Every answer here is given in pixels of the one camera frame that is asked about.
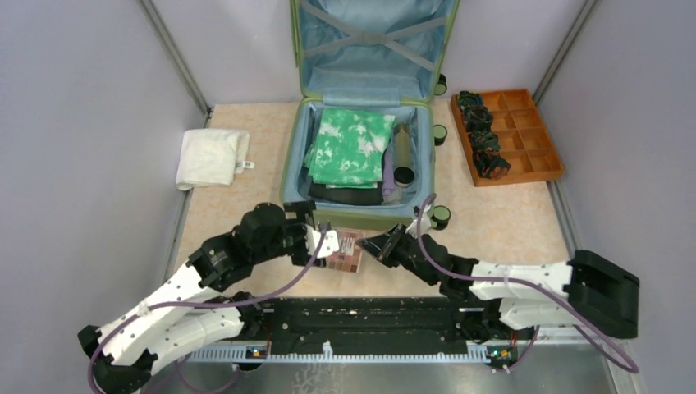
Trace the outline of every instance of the suitcase lid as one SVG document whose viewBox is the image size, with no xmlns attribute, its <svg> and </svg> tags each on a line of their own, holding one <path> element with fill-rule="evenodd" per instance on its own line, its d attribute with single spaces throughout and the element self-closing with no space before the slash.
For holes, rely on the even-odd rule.
<svg viewBox="0 0 696 394">
<path fill-rule="evenodd" d="M 459 0 L 291 0 L 307 98 L 342 105 L 433 97 Z"/>
</svg>

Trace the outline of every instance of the black folded cloth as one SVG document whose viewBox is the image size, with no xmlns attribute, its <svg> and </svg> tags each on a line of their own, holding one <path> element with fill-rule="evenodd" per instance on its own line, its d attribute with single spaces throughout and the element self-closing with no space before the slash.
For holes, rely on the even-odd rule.
<svg viewBox="0 0 696 394">
<path fill-rule="evenodd" d="M 378 182 L 377 187 L 373 189 L 354 189 L 350 187 L 328 188 L 326 185 L 312 181 L 308 194 L 315 199 L 325 199 L 332 203 L 345 205 L 381 205 L 384 202 L 382 182 Z"/>
</svg>

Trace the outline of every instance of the towel tag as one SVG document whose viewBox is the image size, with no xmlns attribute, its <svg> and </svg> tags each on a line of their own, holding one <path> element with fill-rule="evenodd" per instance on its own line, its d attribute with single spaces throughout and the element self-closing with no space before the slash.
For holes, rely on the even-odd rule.
<svg viewBox="0 0 696 394">
<path fill-rule="evenodd" d="M 237 162 L 236 167 L 237 167 L 237 168 L 249 168 L 249 169 L 253 169 L 253 168 L 255 167 L 255 164 L 254 164 L 254 162 L 247 162 L 247 161 L 244 161 L 244 162 Z"/>
</svg>

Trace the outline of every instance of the open suitcase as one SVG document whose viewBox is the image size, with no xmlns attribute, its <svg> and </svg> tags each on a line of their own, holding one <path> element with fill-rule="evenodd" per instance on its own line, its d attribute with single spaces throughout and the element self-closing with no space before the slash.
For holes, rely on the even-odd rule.
<svg viewBox="0 0 696 394">
<path fill-rule="evenodd" d="M 304 100 L 295 118 L 281 201 L 315 199 L 305 166 L 327 108 L 381 112 L 410 128 L 415 178 L 394 204 L 315 199 L 319 221 L 382 230 L 413 219 L 434 189 L 433 115 L 428 102 L 458 0 L 291 0 L 295 64 Z"/>
</svg>

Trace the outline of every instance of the wooden tray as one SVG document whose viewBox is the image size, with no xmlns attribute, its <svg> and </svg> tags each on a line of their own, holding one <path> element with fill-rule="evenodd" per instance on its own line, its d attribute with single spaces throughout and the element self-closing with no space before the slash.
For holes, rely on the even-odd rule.
<svg viewBox="0 0 696 394">
<path fill-rule="evenodd" d="M 507 175 L 495 181 L 479 176 L 474 165 L 469 133 L 457 103 L 458 94 L 455 94 L 450 107 L 474 186 L 554 181 L 560 178 L 563 175 L 563 164 L 529 91 L 499 90 L 481 93 L 481 96 L 483 105 L 493 114 L 491 130 L 498 136 L 500 155 L 510 163 L 511 168 Z"/>
</svg>

